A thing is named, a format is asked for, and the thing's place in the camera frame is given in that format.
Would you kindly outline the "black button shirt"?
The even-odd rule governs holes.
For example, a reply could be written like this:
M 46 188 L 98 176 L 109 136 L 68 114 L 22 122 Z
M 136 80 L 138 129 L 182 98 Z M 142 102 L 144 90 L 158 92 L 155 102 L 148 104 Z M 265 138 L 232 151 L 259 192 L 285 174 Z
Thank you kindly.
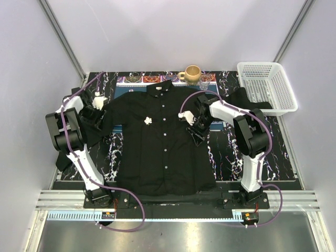
M 178 113 L 198 115 L 197 91 L 176 87 L 170 80 L 148 85 L 145 92 L 127 92 L 105 106 L 100 128 L 85 126 L 89 146 L 122 127 L 117 186 L 139 195 L 192 195 L 216 186 L 206 143 L 196 146 Z M 146 125 L 146 117 L 152 124 Z

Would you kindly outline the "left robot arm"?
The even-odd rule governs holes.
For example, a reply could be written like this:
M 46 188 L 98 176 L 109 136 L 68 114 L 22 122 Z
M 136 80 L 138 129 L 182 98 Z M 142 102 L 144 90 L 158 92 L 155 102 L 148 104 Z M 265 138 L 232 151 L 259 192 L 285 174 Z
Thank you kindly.
M 89 154 L 85 126 L 94 126 L 102 116 L 86 92 L 64 97 L 61 107 L 45 116 L 52 144 L 59 155 L 70 161 L 85 184 L 87 207 L 107 208 L 113 203 L 111 190 Z

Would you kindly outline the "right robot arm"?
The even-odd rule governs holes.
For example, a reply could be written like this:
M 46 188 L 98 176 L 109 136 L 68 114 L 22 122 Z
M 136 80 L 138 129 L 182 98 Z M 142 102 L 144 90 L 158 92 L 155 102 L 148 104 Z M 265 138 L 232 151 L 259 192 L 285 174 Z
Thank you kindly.
M 243 154 L 243 177 L 233 200 L 244 208 L 256 206 L 263 193 L 262 165 L 272 149 L 264 114 L 260 109 L 247 110 L 229 104 L 219 95 L 212 99 L 201 95 L 197 97 L 198 116 L 195 116 L 191 111 L 184 110 L 190 98 L 182 103 L 178 117 L 189 124 L 187 130 L 195 145 L 205 141 L 214 121 L 223 121 L 234 127 L 236 145 Z

